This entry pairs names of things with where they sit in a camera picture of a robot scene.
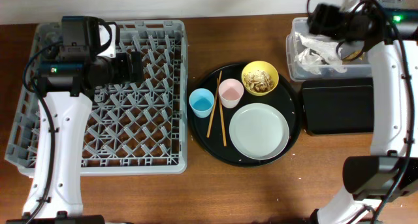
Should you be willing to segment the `white paper napkin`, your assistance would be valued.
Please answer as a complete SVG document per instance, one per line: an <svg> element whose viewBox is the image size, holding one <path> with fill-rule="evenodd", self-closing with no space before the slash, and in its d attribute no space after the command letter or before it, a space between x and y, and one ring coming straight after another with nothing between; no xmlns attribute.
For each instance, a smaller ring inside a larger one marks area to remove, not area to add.
<svg viewBox="0 0 418 224"><path fill-rule="evenodd" d="M295 35L305 46L305 49L296 55L295 61L299 61L305 71L312 74L321 74L319 67L312 67L312 65L325 64L334 65L333 69L339 73L347 71L345 67L342 67L341 48L338 47L337 42L323 42L302 36L300 33L295 33Z"/></svg>

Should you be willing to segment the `light blue plastic cup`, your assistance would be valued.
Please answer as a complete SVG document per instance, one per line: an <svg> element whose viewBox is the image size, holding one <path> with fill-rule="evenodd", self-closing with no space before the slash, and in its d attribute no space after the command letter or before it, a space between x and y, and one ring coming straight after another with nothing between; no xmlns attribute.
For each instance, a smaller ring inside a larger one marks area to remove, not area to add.
<svg viewBox="0 0 418 224"><path fill-rule="evenodd" d="M195 89L189 96L189 105L198 118L208 117L212 112L214 103L214 94L208 89Z"/></svg>

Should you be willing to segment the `yellow plastic bowl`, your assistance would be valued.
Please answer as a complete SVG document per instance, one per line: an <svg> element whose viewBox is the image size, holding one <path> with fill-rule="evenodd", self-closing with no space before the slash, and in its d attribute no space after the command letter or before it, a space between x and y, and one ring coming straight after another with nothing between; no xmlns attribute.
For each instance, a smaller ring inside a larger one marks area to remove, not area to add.
<svg viewBox="0 0 418 224"><path fill-rule="evenodd" d="M254 96L264 96L272 92L279 84L280 77L276 68L266 61L252 61L241 72L244 89Z"/></svg>

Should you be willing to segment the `pile of food scraps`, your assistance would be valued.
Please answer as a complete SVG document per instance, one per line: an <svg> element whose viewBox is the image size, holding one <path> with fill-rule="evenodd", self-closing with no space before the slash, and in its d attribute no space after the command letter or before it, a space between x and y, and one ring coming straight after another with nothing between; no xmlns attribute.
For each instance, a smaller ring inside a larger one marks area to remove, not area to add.
<svg viewBox="0 0 418 224"><path fill-rule="evenodd" d="M271 76L265 71L249 72L243 75L244 85L251 91L264 93L272 90L275 83Z"/></svg>

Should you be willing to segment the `pink plastic cup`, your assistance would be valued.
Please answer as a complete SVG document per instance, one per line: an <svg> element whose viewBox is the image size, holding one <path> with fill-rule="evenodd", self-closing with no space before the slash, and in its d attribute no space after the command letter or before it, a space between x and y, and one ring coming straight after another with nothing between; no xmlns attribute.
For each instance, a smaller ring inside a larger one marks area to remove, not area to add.
<svg viewBox="0 0 418 224"><path fill-rule="evenodd" d="M241 81L229 78L220 83L218 92L222 105L226 108L234 108L244 94L244 87Z"/></svg>

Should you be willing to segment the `grey round plate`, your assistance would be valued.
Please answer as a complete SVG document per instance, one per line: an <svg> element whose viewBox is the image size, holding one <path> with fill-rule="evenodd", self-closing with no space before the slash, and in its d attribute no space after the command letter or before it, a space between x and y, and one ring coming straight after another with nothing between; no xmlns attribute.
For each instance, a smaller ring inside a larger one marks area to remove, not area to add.
<svg viewBox="0 0 418 224"><path fill-rule="evenodd" d="M229 136L242 155L261 161L284 151L290 129L277 109L263 103L251 103L234 113L229 124Z"/></svg>

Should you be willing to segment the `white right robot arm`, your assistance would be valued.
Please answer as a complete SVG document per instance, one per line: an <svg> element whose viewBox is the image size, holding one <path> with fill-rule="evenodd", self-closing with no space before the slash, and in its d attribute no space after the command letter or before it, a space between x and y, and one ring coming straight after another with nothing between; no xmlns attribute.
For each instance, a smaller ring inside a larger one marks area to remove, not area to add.
<svg viewBox="0 0 418 224"><path fill-rule="evenodd" d="M386 204L417 190L417 12L362 0L349 11L320 4L308 16L314 35L361 41L374 84L370 155L346 159L343 187L312 223L373 220Z"/></svg>

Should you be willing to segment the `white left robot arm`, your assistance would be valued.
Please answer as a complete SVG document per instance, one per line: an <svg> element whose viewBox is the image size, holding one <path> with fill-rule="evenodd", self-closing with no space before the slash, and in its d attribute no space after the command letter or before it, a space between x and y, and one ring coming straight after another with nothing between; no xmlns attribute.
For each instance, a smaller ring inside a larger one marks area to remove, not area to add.
<svg viewBox="0 0 418 224"><path fill-rule="evenodd" d="M41 54L24 88L39 100L40 135L31 191L20 223L103 223L100 215L83 216L80 169L84 132L99 88L144 80L140 52L116 53L120 28L91 16L68 16L61 37Z"/></svg>

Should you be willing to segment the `clear plastic waste bin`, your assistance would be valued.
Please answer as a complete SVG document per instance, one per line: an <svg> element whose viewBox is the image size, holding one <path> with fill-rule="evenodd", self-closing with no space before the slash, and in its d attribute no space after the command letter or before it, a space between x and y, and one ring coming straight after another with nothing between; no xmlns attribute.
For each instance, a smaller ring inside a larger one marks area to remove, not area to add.
<svg viewBox="0 0 418 224"><path fill-rule="evenodd" d="M347 71L345 73L336 72L334 65L312 65L312 67L319 67L321 74L312 74L305 71L302 68L302 64L299 61L295 61L297 54L300 54L305 46L302 45L299 38L295 33L300 33L302 36L317 39L323 42L336 42L323 35L312 35L308 32L308 25L306 18L295 18L292 21L292 30L290 35L286 38L286 55L287 65L289 70L289 76L296 82L303 82L305 80L319 80L319 79L338 79L338 78L368 78L371 77L371 66L368 62L367 54L364 54L362 59L356 59L354 61L343 61L342 67L345 67ZM363 46L362 42L343 43L338 46L341 48L341 59L349 54L361 50Z"/></svg>

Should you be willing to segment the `grey plastic dishwasher rack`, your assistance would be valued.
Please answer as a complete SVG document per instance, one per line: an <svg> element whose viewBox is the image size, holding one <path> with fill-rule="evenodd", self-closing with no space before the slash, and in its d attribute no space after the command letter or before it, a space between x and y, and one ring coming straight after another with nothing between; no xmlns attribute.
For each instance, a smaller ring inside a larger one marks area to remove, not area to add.
<svg viewBox="0 0 418 224"><path fill-rule="evenodd" d="M180 20L118 21L116 53L140 52L143 83L96 92L80 173L83 176L179 174L187 166L187 35ZM34 177L39 100L20 92L5 158Z"/></svg>

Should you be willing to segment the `black rectangular waste tray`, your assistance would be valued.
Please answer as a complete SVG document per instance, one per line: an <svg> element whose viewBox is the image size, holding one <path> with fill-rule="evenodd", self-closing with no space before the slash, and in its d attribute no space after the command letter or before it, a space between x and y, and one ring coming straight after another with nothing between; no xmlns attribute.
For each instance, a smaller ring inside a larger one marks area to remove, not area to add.
<svg viewBox="0 0 418 224"><path fill-rule="evenodd" d="M309 135L371 133L374 88L371 78L309 80L300 90Z"/></svg>

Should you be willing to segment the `golden wrapper scrap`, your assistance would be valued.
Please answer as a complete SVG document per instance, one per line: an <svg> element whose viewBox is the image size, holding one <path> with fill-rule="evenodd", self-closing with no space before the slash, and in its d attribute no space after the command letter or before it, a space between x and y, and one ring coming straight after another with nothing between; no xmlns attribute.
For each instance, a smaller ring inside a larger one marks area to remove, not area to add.
<svg viewBox="0 0 418 224"><path fill-rule="evenodd" d="M362 59L363 55L364 55L364 52L362 50L359 50L359 51L355 51L349 54L348 56L344 57L342 60L350 62L356 59Z"/></svg>

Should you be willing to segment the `round black serving tray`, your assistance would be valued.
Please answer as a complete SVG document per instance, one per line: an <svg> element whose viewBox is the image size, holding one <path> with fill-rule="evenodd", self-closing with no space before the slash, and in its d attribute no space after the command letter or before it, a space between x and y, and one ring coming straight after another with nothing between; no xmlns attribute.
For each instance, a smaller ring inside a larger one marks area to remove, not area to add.
<svg viewBox="0 0 418 224"><path fill-rule="evenodd" d="M290 83L276 80L266 95L247 91L232 108L215 103L217 80L241 80L245 63L233 63L208 74L189 94L188 119L197 142L216 159L237 167L258 167L283 157L297 141L302 108Z"/></svg>

